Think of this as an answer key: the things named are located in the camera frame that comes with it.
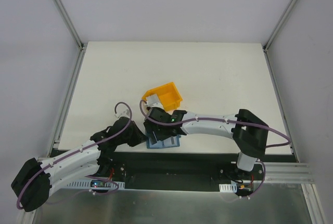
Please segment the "blue leather card holder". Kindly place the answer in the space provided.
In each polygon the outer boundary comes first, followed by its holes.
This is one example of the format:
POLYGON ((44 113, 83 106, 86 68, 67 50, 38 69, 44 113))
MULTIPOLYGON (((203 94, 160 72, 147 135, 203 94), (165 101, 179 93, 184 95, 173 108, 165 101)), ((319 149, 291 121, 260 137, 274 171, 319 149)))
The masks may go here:
POLYGON ((147 149, 165 149, 165 148, 174 148, 180 147, 180 135, 172 136, 163 141, 157 141, 157 143, 153 144, 151 142, 151 138, 149 138, 146 142, 147 149))

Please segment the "yellow plastic bin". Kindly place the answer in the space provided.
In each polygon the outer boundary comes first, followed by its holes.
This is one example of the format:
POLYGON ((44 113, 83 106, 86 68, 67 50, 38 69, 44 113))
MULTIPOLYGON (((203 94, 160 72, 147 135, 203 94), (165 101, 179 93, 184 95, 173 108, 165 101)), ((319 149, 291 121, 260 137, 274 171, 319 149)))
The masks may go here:
POLYGON ((153 94, 158 95, 160 104, 165 111, 178 109, 183 100, 174 82, 169 82, 146 91, 142 99, 146 101, 146 97, 153 94))

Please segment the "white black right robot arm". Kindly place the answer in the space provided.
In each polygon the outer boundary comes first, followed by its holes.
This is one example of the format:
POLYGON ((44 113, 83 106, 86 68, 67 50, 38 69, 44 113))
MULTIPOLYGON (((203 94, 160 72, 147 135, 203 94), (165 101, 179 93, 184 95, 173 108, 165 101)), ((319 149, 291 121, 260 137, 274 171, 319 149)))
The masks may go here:
POLYGON ((252 175, 255 162, 265 155, 268 137, 268 125, 247 109, 233 115, 210 116, 185 110, 169 114, 152 107, 144 127, 153 143, 190 134, 222 136, 235 141, 240 152, 234 173, 243 180, 252 175))

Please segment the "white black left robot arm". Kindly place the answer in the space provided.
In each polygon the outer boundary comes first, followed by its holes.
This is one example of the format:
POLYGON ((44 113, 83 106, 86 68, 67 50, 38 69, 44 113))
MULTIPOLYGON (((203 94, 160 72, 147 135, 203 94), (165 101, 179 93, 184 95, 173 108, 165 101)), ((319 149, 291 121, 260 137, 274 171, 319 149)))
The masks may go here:
POLYGON ((36 210, 56 191, 81 177, 106 176, 111 155, 118 146, 135 147, 146 140, 134 121, 121 117, 79 147, 43 161, 27 160, 11 183, 18 198, 17 208, 36 210))

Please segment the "stack of white cards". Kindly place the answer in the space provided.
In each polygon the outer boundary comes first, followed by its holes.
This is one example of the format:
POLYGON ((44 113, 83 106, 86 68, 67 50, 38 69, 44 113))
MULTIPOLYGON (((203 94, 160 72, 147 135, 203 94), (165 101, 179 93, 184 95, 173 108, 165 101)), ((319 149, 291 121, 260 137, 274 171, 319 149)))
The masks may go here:
POLYGON ((160 100, 157 94, 153 94, 146 97, 146 103, 148 106, 152 106, 154 104, 160 104, 160 100))

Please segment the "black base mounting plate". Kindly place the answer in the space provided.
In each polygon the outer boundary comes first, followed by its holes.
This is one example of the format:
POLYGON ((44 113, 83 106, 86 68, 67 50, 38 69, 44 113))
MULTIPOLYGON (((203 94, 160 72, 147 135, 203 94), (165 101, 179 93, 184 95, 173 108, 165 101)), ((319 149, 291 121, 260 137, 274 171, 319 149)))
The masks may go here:
POLYGON ((126 189, 217 192, 221 184, 243 182, 254 189, 264 179, 256 164, 251 172, 236 167, 236 154, 114 152, 98 161, 96 177, 123 182, 126 189))

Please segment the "aluminium frame rail right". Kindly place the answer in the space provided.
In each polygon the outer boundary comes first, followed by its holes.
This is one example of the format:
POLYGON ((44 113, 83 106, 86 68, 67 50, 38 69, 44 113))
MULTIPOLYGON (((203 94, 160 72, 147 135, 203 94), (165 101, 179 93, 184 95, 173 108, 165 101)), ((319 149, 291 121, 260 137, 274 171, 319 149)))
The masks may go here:
POLYGON ((297 5, 299 0, 290 0, 285 7, 283 13, 281 14, 279 20, 275 24, 273 31, 269 35, 267 41, 265 44, 263 44, 263 51, 266 53, 271 45, 273 44, 274 40, 278 36, 279 32, 281 31, 284 24, 287 22, 288 18, 291 16, 291 13, 293 12, 295 6, 297 5))

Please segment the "aluminium frame rail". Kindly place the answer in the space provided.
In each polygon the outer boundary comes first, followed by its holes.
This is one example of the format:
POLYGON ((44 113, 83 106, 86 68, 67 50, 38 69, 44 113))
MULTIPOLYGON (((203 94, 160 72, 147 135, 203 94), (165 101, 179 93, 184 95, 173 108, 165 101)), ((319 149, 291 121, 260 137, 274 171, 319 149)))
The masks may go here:
POLYGON ((297 5, 299 0, 290 0, 285 7, 283 13, 281 14, 279 20, 275 24, 273 31, 269 35, 267 41, 265 44, 263 44, 263 51, 266 53, 271 45, 273 44, 274 40, 278 36, 279 32, 281 31, 284 24, 287 22, 288 18, 291 16, 291 13, 293 12, 295 6, 297 5))
POLYGON ((76 45, 80 50, 85 48, 85 43, 82 41, 81 37, 79 36, 62 0, 52 0, 65 24, 67 29, 70 32, 70 35, 72 36, 73 40, 75 41, 76 45))

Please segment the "aluminium frame rail left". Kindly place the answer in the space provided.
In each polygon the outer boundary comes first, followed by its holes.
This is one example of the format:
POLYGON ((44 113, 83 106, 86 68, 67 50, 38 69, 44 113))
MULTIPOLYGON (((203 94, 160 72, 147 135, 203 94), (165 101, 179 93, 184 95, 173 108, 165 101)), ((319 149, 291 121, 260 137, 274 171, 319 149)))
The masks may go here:
POLYGON ((80 50, 85 48, 85 43, 82 41, 81 37, 79 36, 62 0, 52 0, 65 24, 67 29, 70 32, 70 35, 72 36, 73 40, 75 41, 76 45, 80 50))

